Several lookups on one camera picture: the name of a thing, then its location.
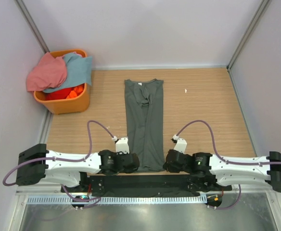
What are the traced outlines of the dark grey t shirt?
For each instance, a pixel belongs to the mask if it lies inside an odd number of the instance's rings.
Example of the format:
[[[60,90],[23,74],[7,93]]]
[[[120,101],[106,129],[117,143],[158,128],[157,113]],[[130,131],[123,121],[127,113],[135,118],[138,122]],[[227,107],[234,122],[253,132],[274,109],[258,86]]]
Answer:
[[[125,80],[127,136],[130,151],[138,156],[139,171],[163,170],[163,81]]]

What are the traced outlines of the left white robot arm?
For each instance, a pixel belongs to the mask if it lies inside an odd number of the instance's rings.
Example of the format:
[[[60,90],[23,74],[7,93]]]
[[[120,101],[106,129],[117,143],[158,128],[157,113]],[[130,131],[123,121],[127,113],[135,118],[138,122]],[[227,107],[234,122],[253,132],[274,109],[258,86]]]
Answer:
[[[46,144],[37,144],[21,152],[18,164],[42,158],[20,167],[17,170],[16,184],[18,186],[34,185],[41,181],[62,184],[84,192],[89,181],[81,173],[104,174],[107,176],[118,173],[133,173],[140,166],[136,154],[102,150],[92,153],[86,159],[84,154],[65,154],[47,150]]]

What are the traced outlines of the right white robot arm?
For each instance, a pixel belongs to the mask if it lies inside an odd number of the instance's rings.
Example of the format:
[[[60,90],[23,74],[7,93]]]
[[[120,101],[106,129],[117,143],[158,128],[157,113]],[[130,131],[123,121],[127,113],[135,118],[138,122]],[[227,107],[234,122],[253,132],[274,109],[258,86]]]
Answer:
[[[252,158],[218,157],[210,153],[183,154],[169,150],[163,168],[168,172],[186,172],[203,181],[210,191],[219,186],[271,186],[281,193],[281,153]]]

